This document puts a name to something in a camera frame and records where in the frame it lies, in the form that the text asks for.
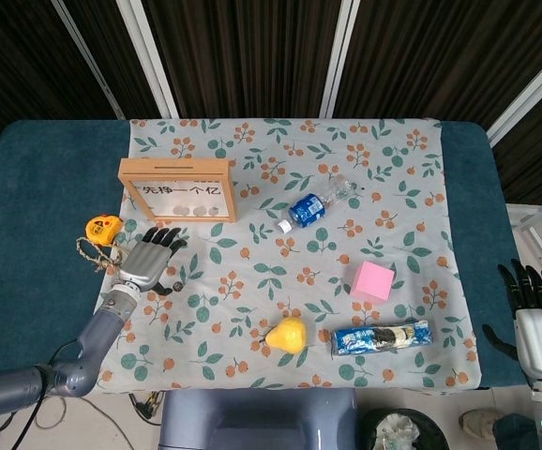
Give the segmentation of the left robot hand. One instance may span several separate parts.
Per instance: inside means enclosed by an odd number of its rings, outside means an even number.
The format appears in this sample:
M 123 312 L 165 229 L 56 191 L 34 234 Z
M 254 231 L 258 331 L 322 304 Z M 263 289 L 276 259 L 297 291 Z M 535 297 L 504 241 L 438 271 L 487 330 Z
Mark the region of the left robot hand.
M 169 295 L 172 287 L 164 287 L 160 280 L 173 255 L 187 245 L 179 237 L 180 228 L 150 228 L 121 264 L 111 292 Z

